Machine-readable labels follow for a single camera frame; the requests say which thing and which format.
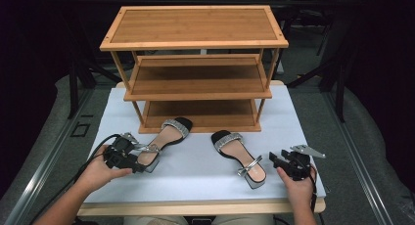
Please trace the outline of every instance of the shelf leg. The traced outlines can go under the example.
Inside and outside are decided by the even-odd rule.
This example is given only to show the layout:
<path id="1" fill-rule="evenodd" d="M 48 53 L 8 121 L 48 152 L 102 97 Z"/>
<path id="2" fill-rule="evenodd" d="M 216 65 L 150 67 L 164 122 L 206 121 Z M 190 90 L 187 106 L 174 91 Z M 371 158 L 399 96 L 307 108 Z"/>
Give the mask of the shelf leg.
<path id="1" fill-rule="evenodd" d="M 111 56 L 113 56 L 116 68 L 118 69 L 122 81 L 124 82 L 125 89 L 131 92 L 131 86 L 128 83 L 127 75 L 125 74 L 124 67 L 122 66 L 121 61 L 119 60 L 118 54 L 115 51 L 111 51 Z"/>
<path id="2" fill-rule="evenodd" d="M 265 104 L 265 99 L 260 100 L 258 114 L 256 115 L 256 123 L 259 123 L 260 115 L 262 114 L 263 105 Z"/>
<path id="3" fill-rule="evenodd" d="M 132 57 L 134 58 L 135 65 L 138 66 L 137 52 L 132 51 L 131 53 L 132 53 Z"/>
<path id="4" fill-rule="evenodd" d="M 132 106 L 134 106 L 135 112 L 138 114 L 138 118 L 140 119 L 140 123 L 144 124 L 143 115 L 140 112 L 140 108 L 138 108 L 137 102 L 131 101 Z"/>
<path id="5" fill-rule="evenodd" d="M 274 54 L 272 55 L 272 60 L 271 60 L 271 64 L 269 66 L 269 71 L 268 71 L 268 79 L 266 81 L 266 89 L 269 88 L 269 84 L 271 83 L 271 79 L 272 79 L 272 75 L 274 74 L 274 69 L 275 69 L 275 62 L 278 60 L 278 57 L 280 55 L 280 48 L 276 48 L 274 49 Z"/>
<path id="6" fill-rule="evenodd" d="M 263 48 L 261 48 L 261 49 L 259 50 L 259 58 L 258 58 L 257 63 L 259 63 L 259 62 L 261 62 L 261 61 L 262 61 L 262 56 L 263 56 Z"/>

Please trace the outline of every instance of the bamboo shelf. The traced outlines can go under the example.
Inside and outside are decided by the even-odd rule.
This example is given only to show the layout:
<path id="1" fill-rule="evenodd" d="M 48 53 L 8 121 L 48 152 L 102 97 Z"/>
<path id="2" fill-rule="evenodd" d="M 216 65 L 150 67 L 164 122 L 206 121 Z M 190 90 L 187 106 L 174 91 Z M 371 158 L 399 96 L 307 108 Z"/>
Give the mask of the bamboo shelf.
<path id="1" fill-rule="evenodd" d="M 192 132 L 260 131 L 259 118 L 274 67 L 265 74 L 264 48 L 288 47 L 269 6 L 121 7 L 100 49 L 112 53 L 140 133 L 158 133 L 185 116 Z M 257 54 L 137 56 L 137 51 L 258 49 Z M 131 51 L 128 77 L 117 52 Z M 260 99 L 259 107 L 255 100 Z M 145 101 L 141 111 L 137 101 Z"/>

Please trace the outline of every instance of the human hand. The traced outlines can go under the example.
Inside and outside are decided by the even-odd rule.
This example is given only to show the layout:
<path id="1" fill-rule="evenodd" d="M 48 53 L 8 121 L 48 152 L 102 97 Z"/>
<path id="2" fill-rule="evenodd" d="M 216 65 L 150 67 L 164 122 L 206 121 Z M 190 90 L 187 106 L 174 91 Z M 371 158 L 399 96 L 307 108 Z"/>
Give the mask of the human hand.
<path id="1" fill-rule="evenodd" d="M 310 207 L 311 197 L 313 194 L 313 183 L 311 180 L 309 178 L 305 178 L 303 180 L 294 181 L 281 167 L 277 167 L 277 173 L 280 175 L 287 188 L 288 199 L 293 209 L 298 207 Z M 311 167 L 310 175 L 313 177 L 313 181 L 315 182 L 316 171 L 314 167 Z"/>
<path id="2" fill-rule="evenodd" d="M 132 173 L 131 168 L 110 169 L 107 167 L 103 156 L 103 152 L 107 147 L 108 145 L 101 146 L 95 155 L 97 157 L 91 160 L 74 186 L 82 188 L 86 193 L 92 193 L 109 183 L 112 179 Z"/>

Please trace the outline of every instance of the wrist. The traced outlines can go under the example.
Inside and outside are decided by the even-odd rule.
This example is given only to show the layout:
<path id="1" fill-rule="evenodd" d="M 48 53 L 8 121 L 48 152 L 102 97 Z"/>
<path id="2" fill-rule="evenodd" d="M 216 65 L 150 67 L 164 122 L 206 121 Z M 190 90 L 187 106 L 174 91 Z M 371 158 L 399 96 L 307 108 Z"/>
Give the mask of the wrist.
<path id="1" fill-rule="evenodd" d="M 80 181 L 77 181 L 75 184 L 73 184 L 71 189 L 85 198 L 88 197 L 88 195 L 90 195 L 92 192 L 94 192 L 94 190 L 91 190 L 89 187 L 87 187 L 87 185 L 83 184 Z"/>

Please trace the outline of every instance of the sandal heel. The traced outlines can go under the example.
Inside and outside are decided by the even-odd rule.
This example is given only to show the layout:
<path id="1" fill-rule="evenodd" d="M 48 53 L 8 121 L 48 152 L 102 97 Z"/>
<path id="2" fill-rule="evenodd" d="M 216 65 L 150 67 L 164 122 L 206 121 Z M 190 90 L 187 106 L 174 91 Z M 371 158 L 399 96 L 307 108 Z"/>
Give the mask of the sandal heel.
<path id="1" fill-rule="evenodd" d="M 153 170 L 155 170 L 156 166 L 159 164 L 159 158 L 157 157 L 155 160 L 153 160 L 153 162 L 151 164 L 149 164 L 149 166 L 146 167 L 146 169 L 144 171 L 151 173 L 153 172 Z"/>
<path id="2" fill-rule="evenodd" d="M 250 175 L 245 175 L 245 179 L 247 180 L 247 182 L 248 182 L 248 184 L 250 185 L 250 187 L 252 188 L 252 189 L 257 189 L 257 188 L 259 188 L 260 186 L 262 186 L 264 183 L 265 183 L 265 180 L 263 180 L 263 181 L 261 181 L 261 182 L 255 182 L 251 177 L 250 177 Z"/>

